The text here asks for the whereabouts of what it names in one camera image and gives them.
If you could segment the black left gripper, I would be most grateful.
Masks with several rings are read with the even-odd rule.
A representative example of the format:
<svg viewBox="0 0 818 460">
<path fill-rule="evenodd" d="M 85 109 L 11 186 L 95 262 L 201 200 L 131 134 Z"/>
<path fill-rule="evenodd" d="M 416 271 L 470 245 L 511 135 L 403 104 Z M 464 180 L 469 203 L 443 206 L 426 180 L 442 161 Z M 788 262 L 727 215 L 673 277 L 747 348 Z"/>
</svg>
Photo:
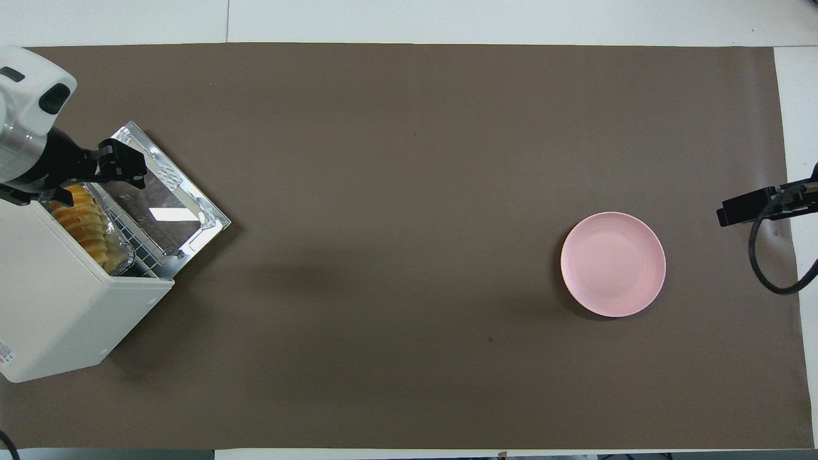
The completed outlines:
<svg viewBox="0 0 818 460">
<path fill-rule="evenodd" d="M 145 189 L 147 166 L 140 151 L 120 140 L 105 139 L 98 145 L 98 162 L 94 155 L 96 151 L 80 148 L 67 134 L 53 128 L 31 169 L 12 180 L 0 181 L 0 200 L 15 206 L 28 206 L 33 201 L 73 206 L 67 187 L 93 178 L 95 183 L 116 181 Z"/>
</svg>

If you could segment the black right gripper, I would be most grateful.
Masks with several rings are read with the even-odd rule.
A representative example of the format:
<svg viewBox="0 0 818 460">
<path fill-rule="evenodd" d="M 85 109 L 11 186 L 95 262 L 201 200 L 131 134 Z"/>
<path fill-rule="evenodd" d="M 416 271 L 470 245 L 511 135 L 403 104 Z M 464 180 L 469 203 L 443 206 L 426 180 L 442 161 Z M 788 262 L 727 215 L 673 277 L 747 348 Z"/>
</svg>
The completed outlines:
<svg viewBox="0 0 818 460">
<path fill-rule="evenodd" d="M 803 191 L 786 195 L 785 192 L 793 187 L 803 187 Z M 779 187 L 763 187 L 722 201 L 722 207 L 716 210 L 719 225 L 728 227 L 753 222 L 772 198 L 782 195 L 784 197 L 773 208 L 769 219 L 781 220 L 818 213 L 818 163 L 806 180 L 793 181 Z"/>
</svg>

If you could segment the yellow sliced bread loaf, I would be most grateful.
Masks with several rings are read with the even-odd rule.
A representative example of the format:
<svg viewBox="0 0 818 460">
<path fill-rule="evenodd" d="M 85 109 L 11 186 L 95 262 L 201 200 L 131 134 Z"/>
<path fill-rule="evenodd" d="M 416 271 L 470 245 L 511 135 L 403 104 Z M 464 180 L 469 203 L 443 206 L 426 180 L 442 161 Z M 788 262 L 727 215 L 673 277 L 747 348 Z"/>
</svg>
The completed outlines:
<svg viewBox="0 0 818 460">
<path fill-rule="evenodd" d="M 108 262 L 106 226 L 104 212 L 86 187 L 76 184 L 67 187 L 71 193 L 73 206 L 50 203 L 50 215 L 61 224 L 72 238 L 103 266 Z"/>
</svg>

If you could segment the glass oven door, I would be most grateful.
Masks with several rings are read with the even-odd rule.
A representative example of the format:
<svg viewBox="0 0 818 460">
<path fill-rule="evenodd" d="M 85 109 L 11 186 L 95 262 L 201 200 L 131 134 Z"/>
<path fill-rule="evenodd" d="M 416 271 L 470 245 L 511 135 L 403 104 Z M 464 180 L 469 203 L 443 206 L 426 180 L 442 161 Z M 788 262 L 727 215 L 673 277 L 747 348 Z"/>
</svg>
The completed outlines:
<svg viewBox="0 0 818 460">
<path fill-rule="evenodd" d="M 149 207 L 160 224 L 161 242 L 176 253 L 178 273 L 230 225 L 228 218 L 204 192 L 133 121 L 113 135 L 140 151 L 147 166 L 146 180 L 159 180 L 170 191 L 164 204 Z"/>
</svg>

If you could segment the cream toaster oven body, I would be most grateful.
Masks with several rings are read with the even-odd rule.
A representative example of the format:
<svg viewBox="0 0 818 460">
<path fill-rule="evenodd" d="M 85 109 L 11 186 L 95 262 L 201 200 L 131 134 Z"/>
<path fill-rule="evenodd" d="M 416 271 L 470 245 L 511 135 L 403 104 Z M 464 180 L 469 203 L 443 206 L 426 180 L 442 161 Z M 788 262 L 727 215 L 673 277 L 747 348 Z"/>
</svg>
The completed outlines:
<svg viewBox="0 0 818 460">
<path fill-rule="evenodd" d="M 0 374 L 21 383 L 99 364 L 173 286 L 113 277 L 41 204 L 0 201 Z"/>
</svg>

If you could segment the pink round plate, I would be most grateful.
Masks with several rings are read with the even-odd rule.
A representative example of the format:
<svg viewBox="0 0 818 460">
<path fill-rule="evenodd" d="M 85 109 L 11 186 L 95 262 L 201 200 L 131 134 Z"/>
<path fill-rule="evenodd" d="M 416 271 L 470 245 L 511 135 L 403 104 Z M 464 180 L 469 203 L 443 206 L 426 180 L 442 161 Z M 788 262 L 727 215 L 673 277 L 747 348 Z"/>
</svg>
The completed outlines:
<svg viewBox="0 0 818 460">
<path fill-rule="evenodd" d="M 560 274 L 586 311 L 624 318 L 644 311 L 662 291 L 667 260 L 645 222 L 628 213 L 594 213 L 577 222 L 560 249 Z"/>
</svg>

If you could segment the brown table mat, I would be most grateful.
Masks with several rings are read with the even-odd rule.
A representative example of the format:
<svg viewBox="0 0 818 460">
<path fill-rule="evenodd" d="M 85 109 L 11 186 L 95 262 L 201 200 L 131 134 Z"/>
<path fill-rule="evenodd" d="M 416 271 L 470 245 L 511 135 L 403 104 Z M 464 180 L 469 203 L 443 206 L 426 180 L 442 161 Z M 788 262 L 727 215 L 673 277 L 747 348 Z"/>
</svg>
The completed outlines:
<svg viewBox="0 0 818 460">
<path fill-rule="evenodd" d="M 58 125 L 135 121 L 233 223 L 104 361 L 0 378 L 20 447 L 803 449 L 798 300 L 722 201 L 788 180 L 771 49 L 53 47 Z M 582 308 L 577 222 L 662 243 Z"/>
</svg>

